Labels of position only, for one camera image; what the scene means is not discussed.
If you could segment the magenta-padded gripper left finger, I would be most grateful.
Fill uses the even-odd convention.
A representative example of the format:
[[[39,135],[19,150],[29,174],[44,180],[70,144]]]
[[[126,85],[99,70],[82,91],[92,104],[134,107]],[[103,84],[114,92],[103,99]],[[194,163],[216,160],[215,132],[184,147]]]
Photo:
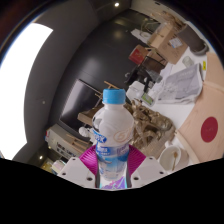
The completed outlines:
[[[58,176],[84,188],[97,188],[99,175],[95,147],[91,146],[80,157],[71,157]]]

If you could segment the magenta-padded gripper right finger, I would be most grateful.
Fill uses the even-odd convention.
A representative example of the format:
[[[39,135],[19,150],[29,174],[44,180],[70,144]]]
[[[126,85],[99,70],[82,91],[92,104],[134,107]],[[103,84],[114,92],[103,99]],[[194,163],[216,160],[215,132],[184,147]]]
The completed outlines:
[[[152,156],[129,146],[127,159],[127,187],[140,188],[167,175],[160,163]]]

